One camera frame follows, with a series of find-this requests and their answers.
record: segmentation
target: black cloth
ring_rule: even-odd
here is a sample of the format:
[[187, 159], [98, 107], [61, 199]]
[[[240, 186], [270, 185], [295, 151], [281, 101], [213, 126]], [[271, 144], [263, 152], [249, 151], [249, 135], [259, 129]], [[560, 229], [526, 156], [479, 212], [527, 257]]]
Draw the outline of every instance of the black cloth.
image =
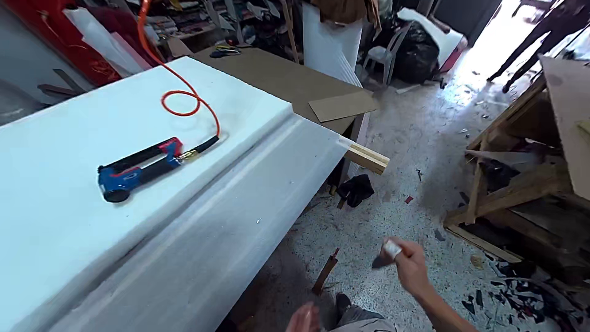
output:
[[369, 198], [375, 193], [371, 187], [371, 181], [366, 174], [357, 175], [347, 182], [343, 183], [336, 190], [346, 204], [350, 207], [357, 207], [364, 199]]

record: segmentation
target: white foam sheet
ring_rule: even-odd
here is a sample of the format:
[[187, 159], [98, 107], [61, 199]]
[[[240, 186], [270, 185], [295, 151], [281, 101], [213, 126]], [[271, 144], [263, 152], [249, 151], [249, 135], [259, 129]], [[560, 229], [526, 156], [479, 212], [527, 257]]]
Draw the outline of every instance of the white foam sheet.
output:
[[[291, 104], [185, 57], [170, 63], [215, 109], [221, 140], [123, 204], [103, 200], [97, 167], [172, 136], [187, 148], [215, 134], [203, 106], [166, 112], [186, 89], [157, 67], [0, 127], [0, 331], [48, 324], [129, 249], [293, 114]], [[195, 101], [172, 96], [185, 111]]]
[[343, 82], [362, 87], [355, 74], [363, 23], [335, 27], [320, 22], [320, 10], [303, 2], [303, 53], [305, 66]]
[[425, 16], [421, 15], [417, 11], [408, 8], [402, 8], [398, 12], [398, 17], [404, 21], [418, 21], [426, 32], [432, 37], [435, 43], [438, 45], [438, 67], [442, 67], [448, 57], [455, 50], [459, 42], [463, 38], [463, 35], [455, 30], [451, 29], [448, 34], [445, 34], [440, 30], [434, 23], [428, 20]]
[[350, 143], [292, 114], [51, 331], [214, 331]]

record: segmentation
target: speckled floor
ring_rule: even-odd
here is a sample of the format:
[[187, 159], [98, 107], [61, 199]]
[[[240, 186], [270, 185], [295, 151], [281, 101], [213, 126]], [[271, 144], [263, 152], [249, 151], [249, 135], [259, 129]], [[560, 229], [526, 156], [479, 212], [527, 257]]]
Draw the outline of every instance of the speckled floor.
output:
[[[552, 322], [536, 325], [517, 318], [510, 325], [507, 317], [515, 313], [487, 295], [497, 289], [490, 284], [496, 275], [484, 253], [441, 225], [445, 212], [462, 202], [459, 192], [470, 191], [466, 174], [472, 169], [463, 157], [465, 146], [529, 83], [525, 76], [504, 95], [500, 89], [509, 73], [495, 84], [485, 81], [532, 29], [522, 23], [522, 17], [510, 20], [513, 4], [504, 5], [475, 47], [463, 56], [454, 73], [447, 76], [444, 90], [421, 86], [400, 95], [390, 87], [376, 95], [381, 109], [371, 114], [367, 146], [391, 160], [383, 175], [366, 171], [375, 194], [357, 208], [343, 210], [336, 208], [337, 197], [316, 195], [312, 205], [317, 205], [296, 221], [234, 307], [232, 320], [240, 323], [242, 330], [284, 331], [292, 313], [307, 300], [320, 307], [324, 326], [331, 328], [335, 323], [333, 299], [337, 292], [344, 292], [354, 304], [381, 313], [405, 331], [432, 331], [426, 314], [400, 286], [395, 267], [371, 270], [386, 235], [414, 240], [424, 247], [431, 282], [480, 331], [517, 331], [517, 326], [522, 331], [555, 328]], [[512, 39], [499, 37], [502, 31], [512, 33]], [[509, 72], [532, 51], [518, 59]], [[469, 138], [466, 133], [459, 134], [464, 128]], [[417, 169], [421, 170], [421, 181]], [[406, 204], [408, 196], [414, 199]], [[339, 261], [318, 298], [310, 290], [337, 247]], [[483, 259], [483, 269], [471, 264], [472, 255]], [[461, 301], [469, 295], [475, 297], [477, 289], [484, 294], [484, 307], [476, 305], [472, 315]]]

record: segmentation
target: left hand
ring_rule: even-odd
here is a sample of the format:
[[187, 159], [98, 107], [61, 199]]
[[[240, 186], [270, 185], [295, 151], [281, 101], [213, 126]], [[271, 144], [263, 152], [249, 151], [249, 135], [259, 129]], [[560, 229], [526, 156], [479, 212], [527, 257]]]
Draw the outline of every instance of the left hand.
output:
[[308, 302], [291, 316], [285, 332], [316, 332], [320, 330], [319, 308]]

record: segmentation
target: white wall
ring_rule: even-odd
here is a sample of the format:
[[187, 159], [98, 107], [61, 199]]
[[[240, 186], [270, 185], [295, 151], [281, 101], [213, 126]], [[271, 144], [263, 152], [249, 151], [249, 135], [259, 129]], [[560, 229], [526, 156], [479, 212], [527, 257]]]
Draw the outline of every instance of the white wall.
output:
[[69, 88], [53, 69], [64, 70], [84, 90], [94, 88], [77, 69], [66, 63], [1, 4], [0, 42], [0, 80], [20, 88], [39, 102], [55, 104], [63, 100], [45, 95], [37, 88], [39, 84]]

